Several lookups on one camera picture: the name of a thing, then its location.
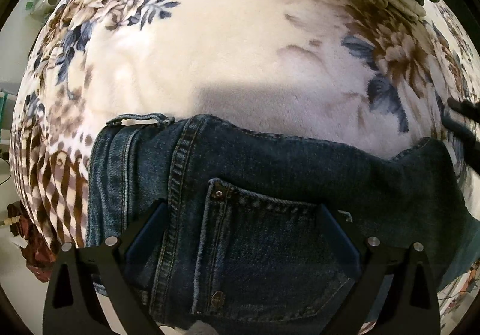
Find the dark blue denim jeans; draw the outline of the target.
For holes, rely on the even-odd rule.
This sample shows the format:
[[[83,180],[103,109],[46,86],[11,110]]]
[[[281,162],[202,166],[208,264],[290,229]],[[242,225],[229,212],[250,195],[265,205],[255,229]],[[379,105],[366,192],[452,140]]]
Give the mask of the dark blue denim jeans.
[[[342,143],[255,133],[215,116],[107,125],[89,159],[85,243],[168,211],[127,262],[157,324],[220,334],[317,334],[353,285],[333,251],[330,210],[365,237],[421,243],[442,289],[479,258],[447,148],[422,139],[391,158]]]

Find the dark red floor cloth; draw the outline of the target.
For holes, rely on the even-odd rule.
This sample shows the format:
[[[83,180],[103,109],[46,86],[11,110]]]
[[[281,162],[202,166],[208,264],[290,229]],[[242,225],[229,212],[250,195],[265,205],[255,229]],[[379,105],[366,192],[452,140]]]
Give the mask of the dark red floor cloth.
[[[20,248],[27,269],[38,281],[47,283],[53,272],[56,256],[30,219],[21,201],[7,206],[7,220],[13,242]]]

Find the floral cream plush blanket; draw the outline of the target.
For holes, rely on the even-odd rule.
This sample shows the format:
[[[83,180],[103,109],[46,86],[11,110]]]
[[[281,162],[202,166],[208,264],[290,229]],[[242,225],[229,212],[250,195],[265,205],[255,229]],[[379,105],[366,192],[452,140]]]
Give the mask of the floral cream plush blanket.
[[[10,132],[19,197],[49,247],[86,238],[88,165],[122,114],[212,114],[390,158],[446,143],[465,202],[479,178],[442,127],[479,99],[479,53],[445,2],[61,0],[28,58]]]

